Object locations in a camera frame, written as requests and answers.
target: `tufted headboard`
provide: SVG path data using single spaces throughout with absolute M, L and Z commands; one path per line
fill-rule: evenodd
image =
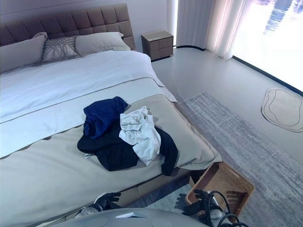
M 51 39 L 99 32 L 121 32 L 124 34 L 123 41 L 132 50 L 135 49 L 133 31 L 125 3 L 1 24 L 0 46 L 30 39 L 38 32 L 47 32 Z

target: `bed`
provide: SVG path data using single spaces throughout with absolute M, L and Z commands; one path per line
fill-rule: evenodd
M 175 108 L 174 96 L 155 75 L 150 58 L 134 51 L 126 4 L 30 18 L 1 25 L 8 46 L 37 33 L 48 39 L 120 32 L 131 50 L 107 50 L 28 66 L 0 76 L 0 225 L 35 226 L 90 204 L 102 192 L 125 192 L 125 203 L 190 170 L 221 161 L 218 152 Z M 122 97 L 130 111 L 147 106 L 157 127 L 176 143 L 179 174 L 161 175 L 158 156 L 126 170 L 107 171 L 77 149 L 83 108 Z M 130 196 L 134 190 L 137 196 Z

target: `black cable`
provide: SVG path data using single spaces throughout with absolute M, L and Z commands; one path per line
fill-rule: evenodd
M 224 197 L 224 195 L 219 192 L 219 191 L 211 191 L 210 194 L 214 195 L 214 193 L 218 193 L 219 195 L 221 195 L 221 197 L 224 199 L 225 201 L 225 204 L 226 204 L 226 207 L 227 207 L 227 210 L 228 210 L 228 213 L 230 214 L 231 213 L 231 210 L 229 209 L 229 205 L 228 205 L 228 202 L 226 200 L 226 198 Z
M 207 220 L 208 220 L 208 222 L 211 224 L 211 227 L 214 227 L 214 225 L 213 225 L 213 222 L 212 222 L 212 219 L 211 219 L 211 217 L 210 217 L 210 202 L 211 202 L 211 200 L 212 200 L 212 198 L 213 198 L 213 196 L 214 196 L 214 194 L 211 194 L 212 192 L 210 192 L 209 194 L 208 194 L 208 206 L 206 207 L 206 214 L 207 214 Z
M 245 224 L 245 223 L 243 223 L 243 222 L 238 222 L 238 223 L 232 224 L 230 227 L 236 227 L 236 226 L 244 226 L 244 227 L 249 227 L 248 225 L 246 225 L 246 224 Z
M 220 222 L 219 222 L 219 224 L 218 224 L 217 227 L 221 227 L 223 221 L 224 221 L 225 219 L 227 219 L 228 217 L 235 217 L 236 220 L 237 220 L 237 222 L 239 223 L 239 219 L 238 219 L 238 217 L 237 217 L 236 215 L 234 215 L 234 214 L 227 214 L 227 215 L 225 215 L 223 218 L 221 218 L 221 220 L 220 220 Z

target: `bedroom floor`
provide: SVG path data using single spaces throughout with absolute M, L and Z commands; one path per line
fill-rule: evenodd
M 178 102 L 208 91 L 303 164 L 303 132 L 268 122 L 261 113 L 265 92 L 285 88 L 235 59 L 225 61 L 208 51 L 174 49 L 174 55 L 152 63 L 158 78 Z

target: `cable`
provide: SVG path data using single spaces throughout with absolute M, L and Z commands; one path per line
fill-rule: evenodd
M 224 201 L 225 201 L 225 204 L 226 204 L 228 213 L 230 214 L 230 213 L 231 213 L 231 210 L 229 209 L 228 202 L 227 202 L 226 198 L 224 197 L 224 195 L 223 195 L 221 192 L 219 192 L 219 191 L 211 191 L 209 194 L 214 195 L 214 193 L 218 193 L 219 195 L 221 195 L 221 197 L 222 197 L 222 198 L 224 199 Z
M 211 227 L 214 227 L 214 225 L 213 225 L 213 222 L 212 222 L 212 219 L 211 219 L 211 217 L 210 217 L 210 202 L 211 202 L 211 200 L 212 200 L 212 198 L 213 198 L 213 196 L 214 196 L 214 194 L 211 194 L 212 192 L 210 192 L 209 194 L 208 194 L 208 204 L 207 204 L 207 206 L 206 206 L 206 209 L 207 210 L 205 210 L 205 213 L 206 213 L 206 218 L 207 218 L 207 221 L 208 221 L 208 223 L 210 223 L 211 224 Z
M 239 219 L 238 219 L 238 217 L 237 217 L 236 215 L 234 215 L 234 214 L 227 214 L 227 215 L 225 215 L 223 218 L 221 218 L 221 220 L 220 220 L 220 222 L 219 222 L 219 224 L 218 224 L 217 227 L 221 227 L 223 221 L 224 221 L 225 219 L 227 219 L 228 217 L 235 217 L 236 220 L 237 220 L 237 222 L 239 223 Z

